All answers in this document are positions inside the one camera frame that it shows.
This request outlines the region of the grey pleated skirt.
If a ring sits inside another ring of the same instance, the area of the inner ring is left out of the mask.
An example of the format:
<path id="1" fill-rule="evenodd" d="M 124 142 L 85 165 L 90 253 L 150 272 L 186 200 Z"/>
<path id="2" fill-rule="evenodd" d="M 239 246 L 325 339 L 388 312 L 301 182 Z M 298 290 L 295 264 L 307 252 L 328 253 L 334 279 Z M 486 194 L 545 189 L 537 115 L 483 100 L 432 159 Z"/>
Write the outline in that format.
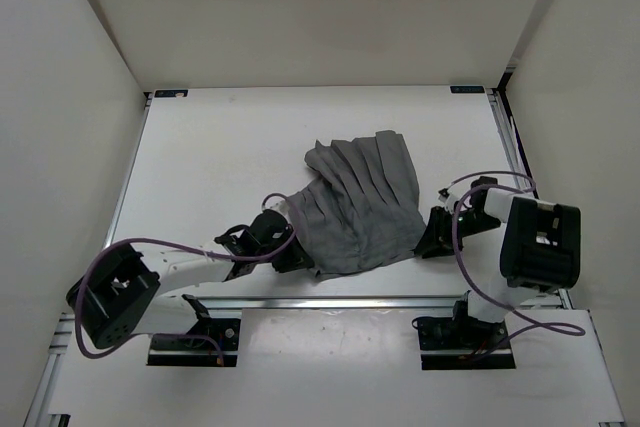
<path id="1" fill-rule="evenodd" d="M 288 203 L 316 276 L 360 274 L 414 256 L 426 224 L 402 134 L 318 142 L 304 161 L 314 178 Z"/>

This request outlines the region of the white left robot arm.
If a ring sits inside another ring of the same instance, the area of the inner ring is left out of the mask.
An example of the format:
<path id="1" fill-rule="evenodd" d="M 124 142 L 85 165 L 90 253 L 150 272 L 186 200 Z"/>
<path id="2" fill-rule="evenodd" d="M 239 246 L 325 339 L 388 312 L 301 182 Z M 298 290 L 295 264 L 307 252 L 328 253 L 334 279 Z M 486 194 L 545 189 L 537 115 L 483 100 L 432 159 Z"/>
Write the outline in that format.
<path id="1" fill-rule="evenodd" d="M 77 341 L 89 339 L 96 357 L 138 335 L 175 337 L 188 347 L 214 345 L 208 312 L 189 288 L 239 279 L 259 264 L 278 273 L 315 265 L 289 219 L 274 209 L 213 242 L 223 252 L 150 238 L 104 249 L 65 297 L 76 317 Z"/>

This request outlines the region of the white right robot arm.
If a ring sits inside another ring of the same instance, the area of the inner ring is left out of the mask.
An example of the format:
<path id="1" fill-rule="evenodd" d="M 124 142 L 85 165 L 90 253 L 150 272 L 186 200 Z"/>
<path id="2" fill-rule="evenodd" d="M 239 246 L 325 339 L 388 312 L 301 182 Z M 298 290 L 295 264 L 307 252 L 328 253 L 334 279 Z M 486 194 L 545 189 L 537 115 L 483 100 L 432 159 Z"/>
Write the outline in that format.
<path id="1" fill-rule="evenodd" d="M 525 189 L 499 183 L 499 171 L 465 175 L 469 190 L 458 197 L 448 187 L 439 191 L 441 204 L 430 210 L 426 230 L 414 248 L 423 259 L 453 256 L 470 287 L 462 304 L 466 312 L 449 322 L 449 334 L 470 347 L 509 312 L 538 294 L 573 287 L 581 270 L 582 215 L 579 208 L 539 200 L 532 178 L 522 175 Z M 497 273 L 487 286 L 476 284 L 462 258 L 463 239 L 502 227 Z"/>

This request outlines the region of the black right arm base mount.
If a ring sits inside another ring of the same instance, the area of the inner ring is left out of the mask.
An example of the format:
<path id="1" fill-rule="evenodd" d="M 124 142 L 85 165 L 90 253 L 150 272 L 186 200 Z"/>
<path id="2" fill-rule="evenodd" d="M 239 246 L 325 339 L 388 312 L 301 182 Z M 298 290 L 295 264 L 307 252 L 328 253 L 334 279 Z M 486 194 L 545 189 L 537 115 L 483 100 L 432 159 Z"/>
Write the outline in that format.
<path id="1" fill-rule="evenodd" d="M 412 327 L 418 334 L 423 371 L 516 368 L 505 322 L 471 317 L 465 300 L 454 304 L 449 317 L 416 317 Z"/>

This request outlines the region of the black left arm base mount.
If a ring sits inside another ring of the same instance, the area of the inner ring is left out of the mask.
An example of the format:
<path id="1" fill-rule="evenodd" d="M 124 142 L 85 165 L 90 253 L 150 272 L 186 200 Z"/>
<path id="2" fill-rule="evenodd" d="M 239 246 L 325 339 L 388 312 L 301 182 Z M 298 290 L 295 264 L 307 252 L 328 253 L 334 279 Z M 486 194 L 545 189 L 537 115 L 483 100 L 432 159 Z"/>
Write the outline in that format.
<path id="1" fill-rule="evenodd" d="M 195 322 L 185 333 L 156 333 L 151 337 L 147 365 L 153 367 L 233 368 L 237 366 L 241 317 L 211 314 L 196 297 L 183 295 Z"/>

